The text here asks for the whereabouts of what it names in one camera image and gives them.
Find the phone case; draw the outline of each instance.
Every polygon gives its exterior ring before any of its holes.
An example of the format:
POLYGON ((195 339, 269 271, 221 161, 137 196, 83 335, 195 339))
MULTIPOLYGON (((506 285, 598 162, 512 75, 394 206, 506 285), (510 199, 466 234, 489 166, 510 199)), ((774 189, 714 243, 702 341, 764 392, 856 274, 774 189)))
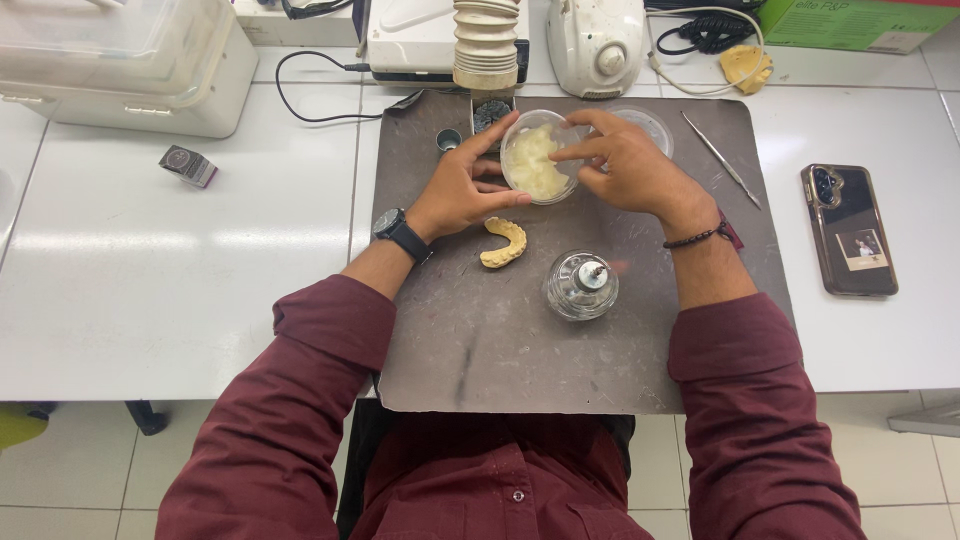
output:
POLYGON ((894 262, 867 169, 814 163, 801 178, 827 292, 897 294, 894 262))

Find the shirt sleeve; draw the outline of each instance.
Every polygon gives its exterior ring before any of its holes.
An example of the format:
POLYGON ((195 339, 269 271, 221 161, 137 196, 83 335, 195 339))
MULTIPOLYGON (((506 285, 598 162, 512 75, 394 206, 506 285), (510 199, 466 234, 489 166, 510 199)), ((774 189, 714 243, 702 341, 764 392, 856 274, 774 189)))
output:
POLYGON ((276 338, 227 387, 160 504, 156 539, 337 538, 343 421, 396 308, 336 275, 274 305, 276 338))
POLYGON ((678 316, 668 369, 687 415, 694 540, 866 538, 802 355, 766 294, 678 316))

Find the gray work surface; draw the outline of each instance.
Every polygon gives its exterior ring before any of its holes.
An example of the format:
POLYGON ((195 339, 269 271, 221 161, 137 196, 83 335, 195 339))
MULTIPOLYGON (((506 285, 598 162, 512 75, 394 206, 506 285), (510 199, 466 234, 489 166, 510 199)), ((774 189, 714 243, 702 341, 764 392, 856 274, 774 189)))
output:
MULTIPOLYGON (((619 98, 606 102, 517 97, 521 111, 568 114, 587 107, 636 105, 658 115, 674 136, 674 161, 726 213, 745 248, 756 286, 793 322, 780 248, 756 155, 750 113, 727 100, 619 98), (760 199, 758 210, 684 122, 697 124, 760 199)), ((437 132, 469 136, 469 97, 425 91, 406 110, 387 110, 380 129, 373 219, 409 208, 441 156, 437 132)), ((527 233, 523 255, 499 269, 480 253, 506 245, 482 225, 441 238, 396 295, 396 325, 378 384, 394 410, 469 412, 679 413, 666 370, 679 311, 670 252, 657 219, 614 209, 582 185, 551 206, 497 214, 527 233), (620 269, 620 294, 598 319, 566 322, 541 287, 560 254, 588 248, 620 269)))

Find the white cable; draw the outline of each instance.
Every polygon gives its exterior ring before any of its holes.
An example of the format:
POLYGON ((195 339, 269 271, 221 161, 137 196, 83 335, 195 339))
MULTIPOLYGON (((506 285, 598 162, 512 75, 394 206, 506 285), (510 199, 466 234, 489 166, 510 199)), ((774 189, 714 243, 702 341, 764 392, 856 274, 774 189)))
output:
POLYGON ((756 59, 756 66, 754 66, 754 69, 750 73, 748 73, 743 79, 740 79, 736 83, 730 83, 729 85, 721 86, 713 90, 692 90, 686 86, 681 85, 680 83, 677 83, 676 81, 667 77, 666 74, 663 73, 663 69, 660 66, 660 61, 657 59, 657 43, 654 41, 653 36, 650 36, 650 52, 647 53, 647 58, 650 59, 650 66, 654 68, 654 71, 656 71, 658 75, 663 77, 663 79, 666 79, 667 83, 670 83, 676 89, 684 91, 688 94, 695 95, 695 96, 703 96, 708 94, 715 94, 717 92, 722 92, 728 88, 733 88, 734 86, 737 86, 740 83, 743 83, 747 79, 750 79, 751 77, 754 76, 755 73, 757 73, 757 71, 759 71, 760 66, 763 65, 763 33, 760 31, 760 27, 759 25, 756 24, 756 21, 754 20, 754 18, 744 12, 738 12, 737 10, 731 10, 730 8, 717 8, 717 7, 682 8, 680 10, 648 11, 647 16, 672 15, 674 13, 687 13, 687 12, 727 12, 727 13, 731 13, 747 19, 748 21, 750 21, 750 24, 754 25, 754 30, 756 30, 756 41, 760 45, 760 55, 756 59))

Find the watch strap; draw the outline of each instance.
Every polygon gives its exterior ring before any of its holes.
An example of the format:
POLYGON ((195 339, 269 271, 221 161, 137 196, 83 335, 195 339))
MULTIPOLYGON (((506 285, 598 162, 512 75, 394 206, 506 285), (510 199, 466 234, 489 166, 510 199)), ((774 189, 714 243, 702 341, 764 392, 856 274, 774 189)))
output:
POLYGON ((424 264, 433 255, 430 246, 426 245, 426 242, 417 233, 414 233, 414 230, 407 225, 405 220, 397 223, 388 237, 409 253, 410 257, 417 261, 417 264, 424 264))

